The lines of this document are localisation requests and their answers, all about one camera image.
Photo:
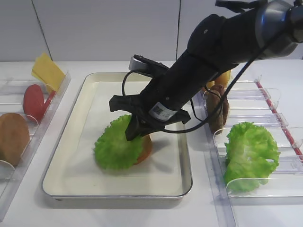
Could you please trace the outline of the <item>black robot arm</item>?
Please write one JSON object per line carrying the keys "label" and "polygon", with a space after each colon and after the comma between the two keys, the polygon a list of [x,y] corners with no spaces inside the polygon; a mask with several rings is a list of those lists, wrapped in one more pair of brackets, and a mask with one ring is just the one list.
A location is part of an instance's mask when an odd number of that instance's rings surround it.
{"label": "black robot arm", "polygon": [[193,31],[186,50],[171,67],[134,55],[131,73],[151,78],[137,95],[113,96],[111,111],[131,113],[127,140],[165,131],[167,125],[190,119],[186,104],[209,81],[240,63],[290,55],[303,41],[303,3],[283,0],[252,2],[218,0],[216,6],[236,13],[209,15]]}

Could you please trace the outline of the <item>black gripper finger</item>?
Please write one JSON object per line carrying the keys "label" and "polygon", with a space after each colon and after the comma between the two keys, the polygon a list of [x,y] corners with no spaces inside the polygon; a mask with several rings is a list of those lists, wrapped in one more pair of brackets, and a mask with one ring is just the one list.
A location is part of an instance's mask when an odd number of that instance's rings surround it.
{"label": "black gripper finger", "polygon": [[125,136],[128,141],[132,141],[137,137],[162,131],[165,129],[165,124],[153,117],[131,115],[130,122],[125,130]]}

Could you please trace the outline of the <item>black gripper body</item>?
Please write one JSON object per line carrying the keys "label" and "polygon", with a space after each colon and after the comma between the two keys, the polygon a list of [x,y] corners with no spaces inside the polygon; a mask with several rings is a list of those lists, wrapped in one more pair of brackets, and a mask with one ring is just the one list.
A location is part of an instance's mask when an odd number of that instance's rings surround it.
{"label": "black gripper body", "polygon": [[149,115],[160,122],[175,120],[183,105],[218,71],[208,61],[184,53],[166,73],[151,78],[139,94],[114,95],[109,101],[110,110],[124,110],[137,116]]}

